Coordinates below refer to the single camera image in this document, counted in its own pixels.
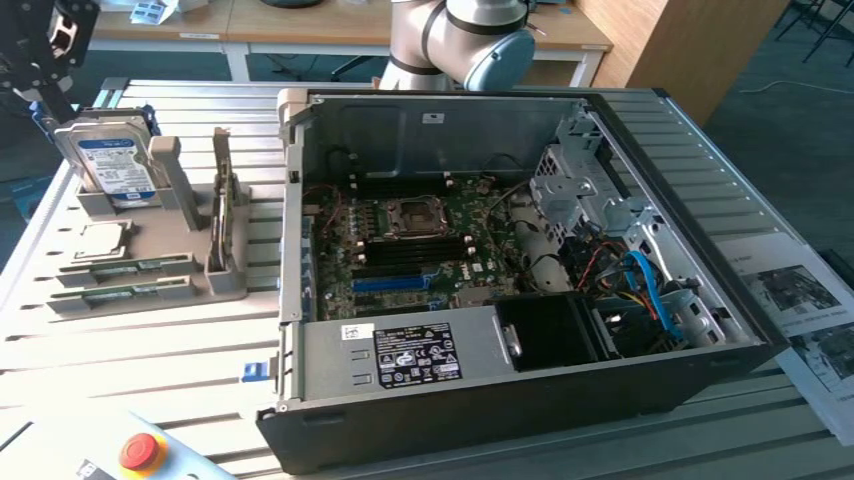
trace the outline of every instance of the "warning label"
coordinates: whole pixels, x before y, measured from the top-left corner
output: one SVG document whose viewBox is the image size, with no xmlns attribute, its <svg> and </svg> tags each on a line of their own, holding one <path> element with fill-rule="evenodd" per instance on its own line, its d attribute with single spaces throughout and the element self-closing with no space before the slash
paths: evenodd
<svg viewBox="0 0 854 480">
<path fill-rule="evenodd" d="M 384 388 L 463 378 L 447 323 L 375 330 L 373 345 Z"/>
</svg>

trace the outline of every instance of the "slotted aluminum workbench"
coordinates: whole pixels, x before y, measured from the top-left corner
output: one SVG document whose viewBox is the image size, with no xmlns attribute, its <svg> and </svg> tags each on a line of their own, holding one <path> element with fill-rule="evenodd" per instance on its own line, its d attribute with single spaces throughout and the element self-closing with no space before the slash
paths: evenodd
<svg viewBox="0 0 854 480">
<path fill-rule="evenodd" d="M 73 391 L 134 411 L 237 477 L 288 477 L 253 423 L 238 415 L 270 398 L 272 384 L 237 383 L 244 362 L 270 357 L 279 337 L 285 187 L 274 106 L 284 86 L 132 81 L 101 92 L 98 105 L 154 106 L 162 134 L 181 138 L 180 161 L 192 183 L 209 183 L 213 176 L 213 127 L 230 129 L 234 169 L 240 182 L 252 187 L 252 293 L 230 304 L 53 324 L 38 320 L 38 308 L 20 310 L 20 285 L 37 275 L 34 260 L 61 248 L 57 229 L 73 206 L 66 192 L 76 184 L 62 166 L 0 278 L 0 304 L 6 309 L 0 323 L 6 339 L 0 344 L 0 433 L 26 415 L 18 406 L 62 408 Z M 599 92 L 712 239 L 790 231 L 667 98 L 649 90 Z M 771 362 L 706 389 L 665 415 L 312 478 L 353 477 L 826 479 L 854 477 L 854 449 L 839 446 Z"/>
</svg>

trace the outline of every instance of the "hard drive label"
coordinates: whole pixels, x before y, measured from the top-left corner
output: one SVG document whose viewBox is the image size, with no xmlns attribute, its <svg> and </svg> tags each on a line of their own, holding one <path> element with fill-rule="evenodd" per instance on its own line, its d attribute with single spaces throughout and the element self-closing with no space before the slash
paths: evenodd
<svg viewBox="0 0 854 480">
<path fill-rule="evenodd" d="M 145 166 L 136 162 L 140 152 L 133 140 L 80 140 L 77 145 L 104 193 L 125 202 L 124 206 L 144 205 L 154 195 L 154 184 Z"/>
</svg>

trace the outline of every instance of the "table leg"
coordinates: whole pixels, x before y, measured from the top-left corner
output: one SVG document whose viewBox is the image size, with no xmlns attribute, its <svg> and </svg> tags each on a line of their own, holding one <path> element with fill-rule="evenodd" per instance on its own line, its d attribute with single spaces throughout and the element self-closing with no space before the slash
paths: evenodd
<svg viewBox="0 0 854 480">
<path fill-rule="evenodd" d="M 599 68 L 599 62 L 601 62 L 601 52 L 589 51 L 584 52 L 581 61 L 577 62 L 575 67 L 575 73 L 572 74 L 572 80 L 569 81 L 569 87 L 589 87 L 592 83 L 592 77 L 596 74 Z"/>
<path fill-rule="evenodd" d="M 245 56 L 249 54 L 249 44 L 241 42 L 222 43 L 222 53 L 228 60 L 232 82 L 249 82 L 249 67 Z"/>
</svg>

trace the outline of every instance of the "emergency stop button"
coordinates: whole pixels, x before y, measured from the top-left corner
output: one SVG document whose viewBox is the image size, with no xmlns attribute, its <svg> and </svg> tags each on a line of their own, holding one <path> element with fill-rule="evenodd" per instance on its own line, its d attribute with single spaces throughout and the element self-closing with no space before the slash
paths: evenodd
<svg viewBox="0 0 854 480">
<path fill-rule="evenodd" d="M 128 470 L 145 470 L 157 460 L 158 453 L 157 439 L 146 433 L 137 433 L 124 442 L 118 463 Z"/>
</svg>

